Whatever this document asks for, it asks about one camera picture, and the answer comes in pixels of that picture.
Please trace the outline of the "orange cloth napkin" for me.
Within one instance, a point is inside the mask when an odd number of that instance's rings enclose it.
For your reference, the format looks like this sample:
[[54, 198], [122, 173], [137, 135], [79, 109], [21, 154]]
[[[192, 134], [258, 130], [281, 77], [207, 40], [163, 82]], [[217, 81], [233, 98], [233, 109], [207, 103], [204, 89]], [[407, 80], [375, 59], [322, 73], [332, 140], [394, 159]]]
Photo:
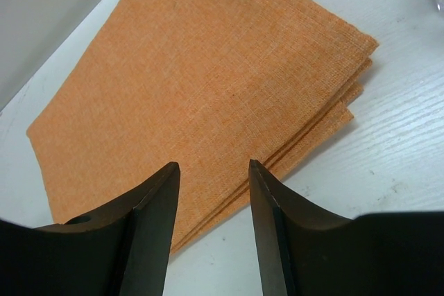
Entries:
[[312, 0], [120, 0], [27, 130], [55, 223], [168, 162], [177, 251], [352, 120], [377, 41]]

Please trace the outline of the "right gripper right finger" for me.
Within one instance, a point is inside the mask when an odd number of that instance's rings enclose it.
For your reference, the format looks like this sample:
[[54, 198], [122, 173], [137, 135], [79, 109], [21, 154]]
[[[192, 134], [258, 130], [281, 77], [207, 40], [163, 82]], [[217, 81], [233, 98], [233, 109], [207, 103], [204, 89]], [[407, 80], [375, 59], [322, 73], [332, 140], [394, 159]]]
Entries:
[[249, 165], [265, 295], [442, 295], [443, 213], [344, 218]]

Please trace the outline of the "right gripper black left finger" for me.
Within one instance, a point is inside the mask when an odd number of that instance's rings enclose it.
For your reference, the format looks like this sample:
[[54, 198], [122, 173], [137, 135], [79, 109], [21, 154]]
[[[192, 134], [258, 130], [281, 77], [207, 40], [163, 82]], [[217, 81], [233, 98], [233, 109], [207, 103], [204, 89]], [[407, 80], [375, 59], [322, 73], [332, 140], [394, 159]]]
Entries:
[[180, 167], [64, 224], [1, 222], [2, 295], [161, 295], [173, 236]]

